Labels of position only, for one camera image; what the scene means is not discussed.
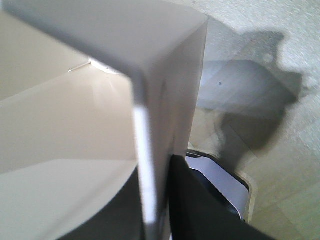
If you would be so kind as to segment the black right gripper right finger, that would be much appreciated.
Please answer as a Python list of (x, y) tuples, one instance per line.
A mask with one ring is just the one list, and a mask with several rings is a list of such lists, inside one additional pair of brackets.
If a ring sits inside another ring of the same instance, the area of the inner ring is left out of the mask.
[(224, 209), (179, 155), (173, 155), (170, 160), (168, 196), (174, 240), (271, 239)]

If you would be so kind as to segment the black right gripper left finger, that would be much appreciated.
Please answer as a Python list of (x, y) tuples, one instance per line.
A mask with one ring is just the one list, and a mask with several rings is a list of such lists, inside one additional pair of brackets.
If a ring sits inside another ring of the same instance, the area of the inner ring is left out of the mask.
[(144, 240), (138, 170), (102, 210), (61, 239)]

